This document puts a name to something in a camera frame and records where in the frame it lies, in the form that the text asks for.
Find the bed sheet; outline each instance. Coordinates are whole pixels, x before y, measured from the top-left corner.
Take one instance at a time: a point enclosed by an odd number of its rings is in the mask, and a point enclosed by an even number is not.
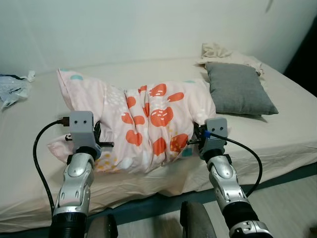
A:
[[[195,59],[173,59],[110,64],[76,69],[121,88],[136,88],[167,80],[207,79]],[[279,114],[256,117],[218,115],[227,118],[229,137],[254,149],[260,156],[262,181],[317,161],[317,98],[271,67],[264,65],[264,87]],[[32,158],[34,138],[49,122],[68,115],[54,72],[40,75],[28,100],[0,113],[0,233],[50,225],[50,207]],[[53,197],[62,184],[64,164],[46,144],[67,133],[56,126],[43,136],[38,147],[40,166]],[[228,144],[241,184],[254,183],[258,164],[251,154]],[[156,192],[172,196],[211,188],[206,164],[186,157],[144,174],[96,174],[91,189],[90,211],[99,212],[128,200]]]

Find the pillowcase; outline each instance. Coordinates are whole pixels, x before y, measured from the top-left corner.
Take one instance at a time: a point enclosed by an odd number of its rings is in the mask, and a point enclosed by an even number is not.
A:
[[[278,110],[260,84],[253,67],[206,63],[210,93],[218,113],[272,115]]]

